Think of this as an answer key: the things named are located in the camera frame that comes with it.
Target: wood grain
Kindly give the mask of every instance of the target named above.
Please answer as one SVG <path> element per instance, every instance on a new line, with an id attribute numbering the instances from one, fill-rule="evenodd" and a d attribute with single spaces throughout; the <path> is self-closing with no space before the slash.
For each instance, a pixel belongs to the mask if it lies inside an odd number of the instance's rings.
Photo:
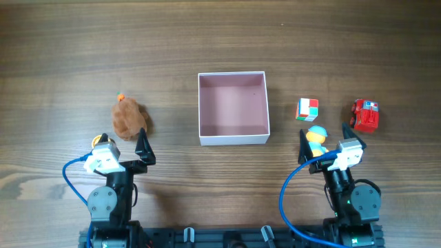
<path id="1" fill-rule="evenodd" d="M 147 106 L 158 163 L 135 181 L 144 227 L 283 225 L 277 199 L 297 166 L 300 97 L 320 101 L 333 147 L 357 98 L 380 127 L 354 178 L 384 192 L 388 247 L 441 243 L 441 6 L 434 1 L 176 1 L 0 6 L 0 246 L 76 247 L 90 216 L 61 176 L 106 132 L 124 92 Z M 268 144 L 201 147 L 197 74 L 264 70 Z M 73 165 L 84 195 L 105 181 Z M 332 216 L 321 175 L 301 172 L 285 211 Z"/>

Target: rubik's cube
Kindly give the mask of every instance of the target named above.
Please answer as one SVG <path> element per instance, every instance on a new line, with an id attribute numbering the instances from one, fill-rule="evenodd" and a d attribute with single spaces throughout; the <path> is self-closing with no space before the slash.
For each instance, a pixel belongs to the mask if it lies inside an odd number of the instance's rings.
<path id="1" fill-rule="evenodd" d="M 297 104 L 296 119 L 313 121 L 318 115 L 318 100 L 300 99 Z"/>

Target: red toy truck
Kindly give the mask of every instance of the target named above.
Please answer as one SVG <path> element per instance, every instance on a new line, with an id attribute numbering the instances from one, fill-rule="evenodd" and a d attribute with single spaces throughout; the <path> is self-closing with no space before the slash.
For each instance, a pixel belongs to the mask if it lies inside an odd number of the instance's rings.
<path id="1" fill-rule="evenodd" d="M 354 117 L 351 118 L 350 126 L 361 132 L 373 132 L 378 127 L 378 103 L 357 99 L 352 105 Z"/>

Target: blue cable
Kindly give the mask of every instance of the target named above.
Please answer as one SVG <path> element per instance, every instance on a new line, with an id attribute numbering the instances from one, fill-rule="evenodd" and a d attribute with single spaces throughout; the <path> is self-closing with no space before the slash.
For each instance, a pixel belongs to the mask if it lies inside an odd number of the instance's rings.
<path id="1" fill-rule="evenodd" d="M 335 150 L 335 151 L 330 151 L 327 152 L 325 154 L 323 154 L 322 156 L 319 157 L 315 157 L 312 158 L 308 161 L 306 161 L 305 163 L 303 163 L 301 166 L 297 167 L 297 169 L 295 169 L 287 178 L 287 180 L 285 181 L 285 183 L 282 186 L 282 189 L 280 191 L 280 196 L 278 199 L 278 209 L 280 211 L 280 215 L 282 215 L 282 219 L 285 221 L 285 223 L 288 225 L 288 227 L 297 235 L 299 235 L 301 238 L 304 238 L 305 240 L 309 240 L 311 242 L 316 242 L 318 244 L 322 244 L 322 245 L 327 245 L 330 247 L 336 247 L 336 248 L 349 248 L 347 246 L 344 245 L 339 245 L 333 242 L 329 242 L 326 240 L 321 240 L 319 238 L 314 238 L 314 237 L 310 237 L 308 235 L 303 234 L 301 231 L 299 231 L 298 229 L 296 229 L 288 220 L 288 218 L 285 215 L 285 212 L 283 211 L 283 195 L 285 194 L 285 190 L 288 186 L 289 181 L 291 180 L 291 178 L 293 178 L 294 175 L 297 174 L 297 172 L 299 172 L 301 169 L 303 169 L 304 167 L 306 167 L 307 165 L 314 163 L 316 161 L 322 160 L 322 159 L 335 159 L 337 157 L 337 153 L 340 153 L 339 150 Z"/>
<path id="2" fill-rule="evenodd" d="M 76 162 L 80 162 L 80 161 L 86 161 L 88 159 L 88 156 L 92 155 L 92 153 L 88 153 L 80 158 L 76 158 L 72 161 L 67 162 L 64 166 L 63 166 L 63 177 L 64 180 L 66 181 L 66 183 L 69 185 L 69 187 L 74 191 L 74 193 L 83 201 L 83 203 L 87 206 L 88 202 L 86 199 L 84 199 L 84 197 L 80 194 L 80 192 L 78 192 L 74 185 L 69 181 L 68 176 L 66 176 L 66 169 L 68 168 L 69 165 L 76 163 Z M 90 235 L 92 234 L 92 222 L 90 223 L 89 229 L 88 229 L 88 237 L 87 237 L 87 247 L 90 248 L 92 245 L 90 244 Z"/>

